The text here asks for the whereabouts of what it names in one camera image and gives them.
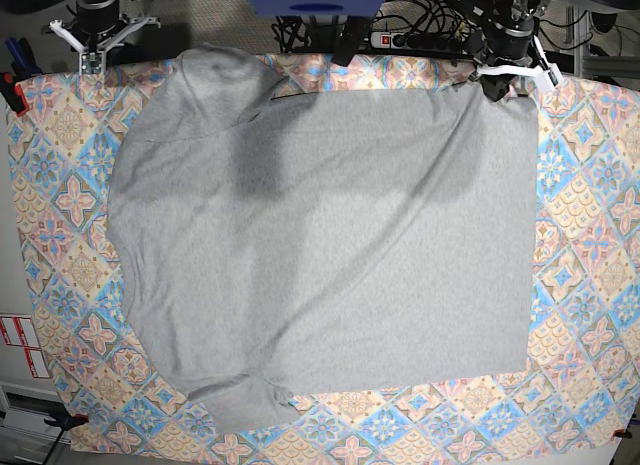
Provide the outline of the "grey T-shirt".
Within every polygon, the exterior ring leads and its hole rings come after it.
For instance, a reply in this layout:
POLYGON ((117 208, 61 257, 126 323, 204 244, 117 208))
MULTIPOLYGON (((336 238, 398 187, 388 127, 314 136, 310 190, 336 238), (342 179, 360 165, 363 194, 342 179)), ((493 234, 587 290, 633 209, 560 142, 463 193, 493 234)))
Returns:
POLYGON ((188 50, 118 151, 107 235, 161 376, 229 433, 294 421, 297 395, 523 370, 534 101, 281 81, 188 50))

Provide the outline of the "left edge spring clamp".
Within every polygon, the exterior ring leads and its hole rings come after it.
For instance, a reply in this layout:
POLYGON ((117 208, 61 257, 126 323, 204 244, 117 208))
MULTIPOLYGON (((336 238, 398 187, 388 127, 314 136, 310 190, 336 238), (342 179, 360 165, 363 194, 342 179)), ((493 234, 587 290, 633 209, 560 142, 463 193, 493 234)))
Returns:
POLYGON ((15 115, 21 117, 28 111, 28 103, 19 83, 30 76, 30 66, 19 41, 9 37, 5 41, 5 45, 13 62, 12 72, 1 73, 1 94, 15 115))

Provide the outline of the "white power strip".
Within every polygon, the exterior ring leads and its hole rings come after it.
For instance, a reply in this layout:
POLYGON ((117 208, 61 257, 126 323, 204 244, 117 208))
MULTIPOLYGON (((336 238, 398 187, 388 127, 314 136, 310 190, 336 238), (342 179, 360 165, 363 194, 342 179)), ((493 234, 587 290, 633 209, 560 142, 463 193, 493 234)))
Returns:
POLYGON ((416 50, 424 52, 461 53, 462 41, 445 33, 401 33, 389 31, 371 32, 368 45, 378 50, 416 50))

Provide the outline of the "black table clamp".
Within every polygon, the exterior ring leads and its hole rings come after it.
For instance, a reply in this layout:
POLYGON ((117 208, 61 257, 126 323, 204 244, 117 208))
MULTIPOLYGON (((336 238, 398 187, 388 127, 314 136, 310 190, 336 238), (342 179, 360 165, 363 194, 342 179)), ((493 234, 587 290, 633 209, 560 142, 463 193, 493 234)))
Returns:
POLYGON ((371 17, 348 16, 334 48, 331 62, 341 67, 348 67, 364 39, 368 37, 371 24, 371 17))

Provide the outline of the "red white labels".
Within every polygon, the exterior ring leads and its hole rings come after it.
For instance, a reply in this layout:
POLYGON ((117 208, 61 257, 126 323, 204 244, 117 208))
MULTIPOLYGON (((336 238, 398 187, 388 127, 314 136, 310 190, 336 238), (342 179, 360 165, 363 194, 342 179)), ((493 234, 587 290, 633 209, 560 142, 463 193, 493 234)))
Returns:
POLYGON ((47 363, 36 336, 34 322, 26 315, 1 315, 1 336, 7 347, 23 352, 26 365, 34 379, 49 379, 47 363))

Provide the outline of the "bottom right spring clamp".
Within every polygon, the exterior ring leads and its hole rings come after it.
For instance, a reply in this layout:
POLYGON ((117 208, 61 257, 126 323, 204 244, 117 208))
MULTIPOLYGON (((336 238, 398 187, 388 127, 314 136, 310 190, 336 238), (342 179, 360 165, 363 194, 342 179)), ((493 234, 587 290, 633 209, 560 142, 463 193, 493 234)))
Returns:
POLYGON ((620 438, 620 439, 632 439, 633 438, 633 434, 629 429, 616 430, 614 432, 613 436, 616 437, 616 438, 620 438))

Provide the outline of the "bottom left spring clamp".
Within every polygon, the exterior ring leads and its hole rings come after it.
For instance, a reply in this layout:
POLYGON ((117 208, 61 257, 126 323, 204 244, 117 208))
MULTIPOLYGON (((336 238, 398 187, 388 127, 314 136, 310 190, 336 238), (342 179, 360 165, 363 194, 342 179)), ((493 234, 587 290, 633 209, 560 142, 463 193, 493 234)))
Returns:
POLYGON ((69 415, 66 413, 50 413, 44 418, 44 423, 60 428, 62 431, 70 431, 76 427, 83 426, 89 422, 88 417, 84 415, 69 415))

